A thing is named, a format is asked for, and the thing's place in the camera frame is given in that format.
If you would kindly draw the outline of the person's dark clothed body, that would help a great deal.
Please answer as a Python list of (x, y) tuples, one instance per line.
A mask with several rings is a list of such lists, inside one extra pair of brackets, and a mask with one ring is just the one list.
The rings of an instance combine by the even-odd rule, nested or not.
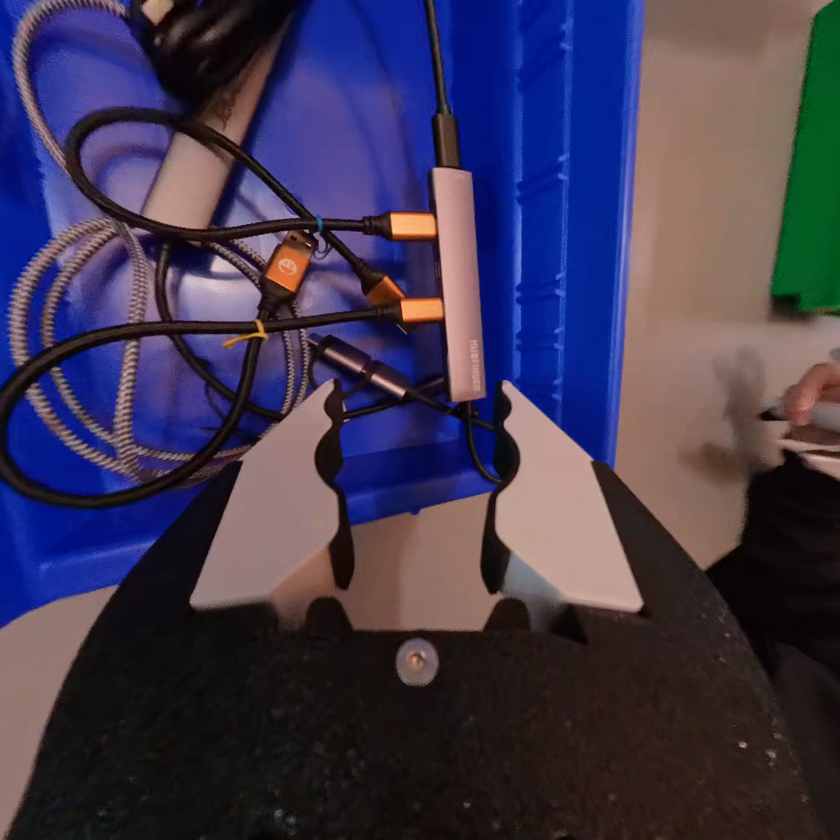
[(707, 571), (779, 699), (828, 838), (839, 838), (839, 483), (786, 452), (752, 476), (740, 542)]

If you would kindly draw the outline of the large green plastic bin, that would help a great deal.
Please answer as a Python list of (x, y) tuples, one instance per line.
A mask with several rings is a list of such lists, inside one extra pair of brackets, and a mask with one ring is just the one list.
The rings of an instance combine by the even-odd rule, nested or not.
[(839, 313), (839, 2), (812, 21), (770, 289), (800, 313)]

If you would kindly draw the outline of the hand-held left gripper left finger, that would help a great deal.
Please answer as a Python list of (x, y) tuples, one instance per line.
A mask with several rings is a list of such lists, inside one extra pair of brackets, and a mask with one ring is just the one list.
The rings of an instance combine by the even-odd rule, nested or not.
[(337, 484), (343, 392), (321, 385), (242, 458), (192, 592), (198, 612), (268, 605), (302, 625), (312, 603), (354, 573), (347, 500)]

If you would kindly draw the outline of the large blue plastic bin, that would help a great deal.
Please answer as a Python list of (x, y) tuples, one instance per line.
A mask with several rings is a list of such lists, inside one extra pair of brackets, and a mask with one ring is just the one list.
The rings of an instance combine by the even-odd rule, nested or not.
[[(38, 264), (22, 334), (26, 356), (56, 303), (56, 340), (130, 320), (157, 320), (152, 289), (120, 233), (79, 194), (32, 127), (17, 67), (59, 149), (71, 126), (111, 107), (181, 110), (133, 36), (130, 2), (2, 2), (2, 384), (14, 371), (7, 314), (16, 280), (53, 237), (93, 232)], [(426, 211), (436, 109), (424, 2), (302, 2), (247, 129), (245, 147), (315, 217)], [(643, 2), (437, 2), (448, 96), (463, 167), (473, 175), (488, 398), (510, 380), (596, 460), (615, 465), (621, 392)], [(170, 144), (159, 125), (113, 125), (85, 147), (91, 179), (144, 209)], [(167, 278), (173, 316), (250, 319), (253, 281), (212, 251), (178, 245)], [(412, 381), (446, 371), (439, 329), (377, 323), (333, 334)], [(37, 482), (99, 496), (171, 469), (223, 422), (229, 401), (190, 370), (169, 339), (144, 339), (125, 444), (112, 443), (125, 343), (63, 365), (75, 415), (45, 376), (41, 419), (25, 399), (10, 449)], [(69, 449), (46, 425), (70, 432)], [(431, 408), (389, 407), (343, 430), (341, 487), (353, 524), (490, 489), (469, 462), (461, 423)], [(110, 511), (28, 500), (2, 482), (2, 626), (57, 599), (115, 585), (196, 490)]]

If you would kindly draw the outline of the black braided cable blue tie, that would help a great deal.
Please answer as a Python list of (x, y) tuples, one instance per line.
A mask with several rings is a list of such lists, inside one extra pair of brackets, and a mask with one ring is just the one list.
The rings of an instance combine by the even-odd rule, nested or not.
[[(205, 151), (225, 152), (276, 194), (292, 211), (292, 217), (239, 226), (185, 227), (153, 220), (115, 203), (88, 178), (81, 155), (89, 135), (116, 123), (157, 125), (198, 142)], [(360, 282), (363, 293), (372, 303), (395, 301), (402, 297), (403, 293), (389, 275), (372, 268), (364, 259), (355, 254), (338, 237), (338, 234), (358, 233), (391, 242), (433, 242), (438, 235), (438, 222), (431, 212), (386, 212), (361, 219), (328, 218), (313, 214), (236, 142), (197, 119), (159, 109), (115, 107), (89, 113), (74, 124), (68, 132), (65, 141), (65, 164), (66, 172), (78, 191), (98, 209), (116, 221), (153, 234), (160, 239), (198, 245), (222, 245), (261, 235), (315, 234), (349, 265)]]

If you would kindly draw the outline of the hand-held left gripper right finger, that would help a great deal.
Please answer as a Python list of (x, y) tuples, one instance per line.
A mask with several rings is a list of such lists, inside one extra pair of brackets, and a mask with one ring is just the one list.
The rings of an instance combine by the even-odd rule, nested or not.
[(480, 555), (488, 592), (523, 607), (531, 629), (554, 629), (574, 607), (641, 613), (592, 457), (509, 381), (497, 386), (493, 415), (500, 483)]

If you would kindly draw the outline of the person's right hand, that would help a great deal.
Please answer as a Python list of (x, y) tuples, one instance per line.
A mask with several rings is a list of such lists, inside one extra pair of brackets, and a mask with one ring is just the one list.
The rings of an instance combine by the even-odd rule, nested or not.
[(793, 427), (809, 425), (819, 403), (839, 403), (839, 366), (835, 362), (814, 364), (786, 389), (783, 406), (787, 422)]

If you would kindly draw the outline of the black braided cable yellow tie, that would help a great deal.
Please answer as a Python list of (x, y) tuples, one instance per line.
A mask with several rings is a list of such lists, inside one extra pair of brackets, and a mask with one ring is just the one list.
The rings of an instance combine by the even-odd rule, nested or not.
[[(36, 357), (17, 367), (2, 387), (2, 481), (19, 495), (48, 505), (78, 510), (116, 508), (145, 501), (164, 492), (197, 485), (216, 477), (227, 467), (237, 463), (249, 448), (225, 448), (237, 431), (247, 412), (247, 402), (256, 379), (257, 365), (263, 344), (273, 334), (327, 327), (348, 322), (387, 321), (408, 326), (437, 323), (444, 320), (445, 307), (439, 297), (401, 297), (374, 304), (365, 310), (321, 313), (302, 317), (280, 318), (278, 312), (290, 308), (292, 299), (287, 289), (265, 276), (257, 281), (259, 305), (251, 320), (201, 321), (163, 320), (133, 321), (107, 328), (80, 333), (62, 343), (44, 349)], [(181, 464), (154, 475), (152, 480), (98, 496), (72, 494), (51, 488), (29, 478), (13, 457), (8, 429), (18, 404), (39, 381), (53, 370), (78, 355), (115, 343), (125, 343), (126, 350), (145, 339), (180, 339), (188, 335), (228, 336), (226, 347), (242, 343), (246, 347), (237, 390), (229, 397), (230, 408), (208, 443), (189, 454)]]

